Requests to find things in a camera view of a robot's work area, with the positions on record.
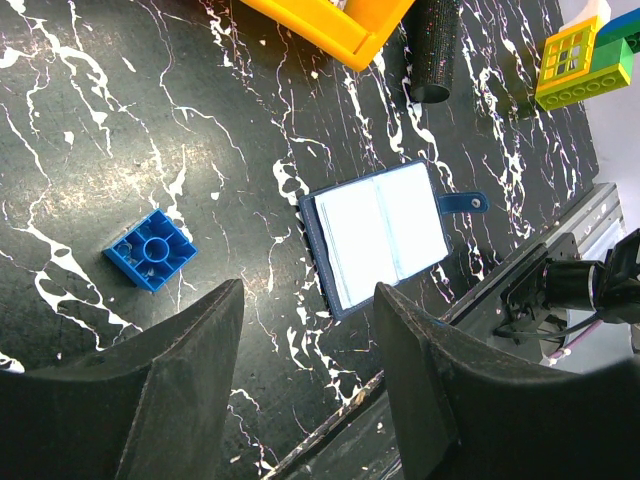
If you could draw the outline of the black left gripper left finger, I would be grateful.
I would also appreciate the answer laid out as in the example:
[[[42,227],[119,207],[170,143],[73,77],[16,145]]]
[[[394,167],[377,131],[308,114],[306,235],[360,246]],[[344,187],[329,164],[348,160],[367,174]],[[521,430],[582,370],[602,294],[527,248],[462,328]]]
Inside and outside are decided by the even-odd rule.
[[[5,479],[212,479],[244,317],[230,279],[63,367],[1,376]]]

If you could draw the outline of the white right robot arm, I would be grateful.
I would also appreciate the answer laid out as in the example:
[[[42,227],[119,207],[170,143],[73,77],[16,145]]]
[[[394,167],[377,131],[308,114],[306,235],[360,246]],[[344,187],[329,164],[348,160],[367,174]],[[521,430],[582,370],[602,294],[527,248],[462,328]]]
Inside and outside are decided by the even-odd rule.
[[[639,232],[633,231],[607,251],[603,261],[564,256],[536,261],[502,295],[506,319],[493,334],[517,343],[565,338],[598,321],[639,322]],[[589,311],[573,327],[539,333],[553,309]]]

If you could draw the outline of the navy blue card holder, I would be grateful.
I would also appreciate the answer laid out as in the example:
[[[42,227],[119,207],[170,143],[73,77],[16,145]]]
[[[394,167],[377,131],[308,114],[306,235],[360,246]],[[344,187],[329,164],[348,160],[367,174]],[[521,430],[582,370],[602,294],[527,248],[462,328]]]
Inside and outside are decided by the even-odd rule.
[[[415,160],[302,196],[298,207],[331,315],[342,320],[374,296],[452,251],[443,218],[483,214],[479,191],[438,195],[425,161]]]

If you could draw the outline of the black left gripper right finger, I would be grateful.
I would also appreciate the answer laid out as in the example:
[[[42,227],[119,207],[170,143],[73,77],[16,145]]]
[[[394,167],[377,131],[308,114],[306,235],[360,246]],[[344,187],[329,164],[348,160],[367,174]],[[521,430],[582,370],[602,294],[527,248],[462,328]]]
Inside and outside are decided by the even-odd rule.
[[[493,348],[378,284],[374,329],[408,479],[635,479],[639,362],[588,374]]]

